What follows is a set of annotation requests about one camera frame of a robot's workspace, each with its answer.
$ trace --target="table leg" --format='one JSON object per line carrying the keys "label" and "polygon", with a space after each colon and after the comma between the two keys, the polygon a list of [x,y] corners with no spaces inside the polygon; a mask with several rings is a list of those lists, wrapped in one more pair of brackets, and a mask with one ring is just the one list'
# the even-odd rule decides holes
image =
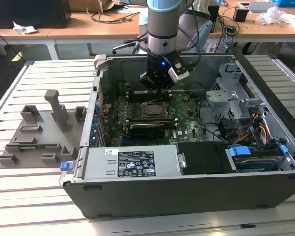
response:
{"label": "table leg", "polygon": [[59,60],[59,51],[57,48],[57,44],[51,40],[45,43],[48,47],[49,54],[52,60]]}
{"label": "table leg", "polygon": [[92,48],[92,44],[90,43],[87,43],[87,46],[88,46],[88,54],[93,56],[93,48]]}

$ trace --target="warning label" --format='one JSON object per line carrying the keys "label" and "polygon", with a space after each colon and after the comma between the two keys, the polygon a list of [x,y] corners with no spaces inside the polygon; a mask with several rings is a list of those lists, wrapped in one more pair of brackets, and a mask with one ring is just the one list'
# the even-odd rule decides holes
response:
{"label": "warning label", "polygon": [[129,151],[118,154],[119,177],[155,176],[153,151]]}

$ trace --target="circuit board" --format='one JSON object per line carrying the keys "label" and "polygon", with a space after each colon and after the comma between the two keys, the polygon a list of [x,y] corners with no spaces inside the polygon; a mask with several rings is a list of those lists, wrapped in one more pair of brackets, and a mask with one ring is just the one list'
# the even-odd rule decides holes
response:
{"label": "circuit board", "polygon": [[[206,141],[198,120],[198,98],[174,93],[170,99],[130,102],[125,96],[109,97],[104,105],[107,146],[166,145]],[[154,138],[133,138],[131,128],[155,129]]]}

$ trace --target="computer case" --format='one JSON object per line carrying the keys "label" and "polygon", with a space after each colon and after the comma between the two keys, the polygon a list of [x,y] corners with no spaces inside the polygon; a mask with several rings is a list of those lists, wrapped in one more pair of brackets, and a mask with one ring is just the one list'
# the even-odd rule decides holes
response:
{"label": "computer case", "polygon": [[64,28],[71,17],[68,0],[0,0],[0,28]]}

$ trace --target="blue tab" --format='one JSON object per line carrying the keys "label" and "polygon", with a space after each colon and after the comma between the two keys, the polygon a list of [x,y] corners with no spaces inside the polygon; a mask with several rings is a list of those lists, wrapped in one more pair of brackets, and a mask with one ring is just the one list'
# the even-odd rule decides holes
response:
{"label": "blue tab", "polygon": [[231,156],[251,156],[248,146],[233,146],[229,149]]}
{"label": "blue tab", "polygon": [[228,151],[230,152],[231,157],[236,156],[236,152],[234,152],[233,149],[228,149]]}
{"label": "blue tab", "polygon": [[72,166],[73,166],[72,162],[62,162],[61,166],[60,166],[60,169],[62,171],[72,171],[73,170]]}
{"label": "blue tab", "polygon": [[289,149],[287,148],[286,145],[282,144],[282,145],[280,146],[280,149],[282,150],[282,152],[283,152],[283,154],[284,154],[285,156],[287,156],[287,155],[289,154]]}

